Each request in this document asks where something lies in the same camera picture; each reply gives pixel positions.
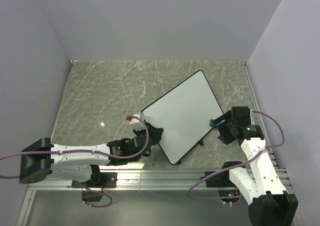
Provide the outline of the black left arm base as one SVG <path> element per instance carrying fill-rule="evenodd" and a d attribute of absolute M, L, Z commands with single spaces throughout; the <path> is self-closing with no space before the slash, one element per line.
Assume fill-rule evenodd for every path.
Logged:
<path fill-rule="evenodd" d="M 105 190 L 116 188 L 117 177 L 118 177 L 118 174 L 116 172 L 98 173 L 98 174 L 94 174 L 91 177 L 91 179 L 83 183 L 83 185 L 92 190 L 98 191 L 100 193 L 104 193 Z M 100 202 L 101 199 L 103 198 L 101 194 L 93 193 L 91 191 L 86 190 L 81 186 L 79 182 L 76 182 L 75 180 L 72 180 L 71 188 L 82 189 L 81 198 L 86 203 Z"/>

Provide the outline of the blue bone-shaped eraser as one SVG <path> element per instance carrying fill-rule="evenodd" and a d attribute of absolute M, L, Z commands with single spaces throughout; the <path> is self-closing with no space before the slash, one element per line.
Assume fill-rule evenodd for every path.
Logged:
<path fill-rule="evenodd" d="M 224 120 L 222 120 L 222 121 L 216 121 L 216 120 L 210 120 L 209 121 L 209 125 L 211 126 L 211 127 L 218 127 L 220 124 L 222 124 L 224 122 Z"/>

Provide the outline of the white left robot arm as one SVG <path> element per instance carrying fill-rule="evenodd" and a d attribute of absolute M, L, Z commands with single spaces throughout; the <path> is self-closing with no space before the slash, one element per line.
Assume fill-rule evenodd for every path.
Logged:
<path fill-rule="evenodd" d="M 102 179 L 101 166 L 122 166 L 150 156 L 163 132 L 147 122 L 145 128 L 133 130 L 133 138 L 95 146 L 64 146 L 52 144 L 50 138 L 39 139 L 22 150 L 19 183 L 60 178 L 96 187 Z"/>

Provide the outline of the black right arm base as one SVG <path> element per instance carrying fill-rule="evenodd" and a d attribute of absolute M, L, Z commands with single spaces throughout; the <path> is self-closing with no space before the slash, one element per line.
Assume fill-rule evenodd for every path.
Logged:
<path fill-rule="evenodd" d="M 227 161 L 224 162 L 221 169 L 225 169 L 231 166 L 239 165 L 242 162 L 240 161 Z M 205 185 L 207 188 L 234 188 L 235 184 L 232 183 L 229 179 L 229 171 L 222 172 L 217 174 L 210 179 L 205 180 Z"/>

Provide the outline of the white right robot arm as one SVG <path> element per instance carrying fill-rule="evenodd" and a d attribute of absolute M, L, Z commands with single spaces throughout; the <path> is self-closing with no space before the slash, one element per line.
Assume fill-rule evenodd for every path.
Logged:
<path fill-rule="evenodd" d="M 248 216 L 253 226 L 290 226 L 298 207 L 295 194 L 290 194 L 281 182 L 269 156 L 265 136 L 259 125 L 252 124 L 251 111 L 246 106 L 232 107 L 210 126 L 217 127 L 224 144 L 237 141 L 248 159 L 252 176 L 245 164 L 227 166 L 221 173 L 226 186 L 235 185 L 248 204 Z"/>

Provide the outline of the white board black frame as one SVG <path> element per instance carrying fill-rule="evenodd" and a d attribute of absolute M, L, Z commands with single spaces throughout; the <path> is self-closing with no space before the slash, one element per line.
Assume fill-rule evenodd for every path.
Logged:
<path fill-rule="evenodd" d="M 201 70 L 145 107 L 142 112 L 146 122 L 163 128 L 159 147 L 172 165 L 176 165 L 212 130 L 210 120 L 223 114 Z"/>

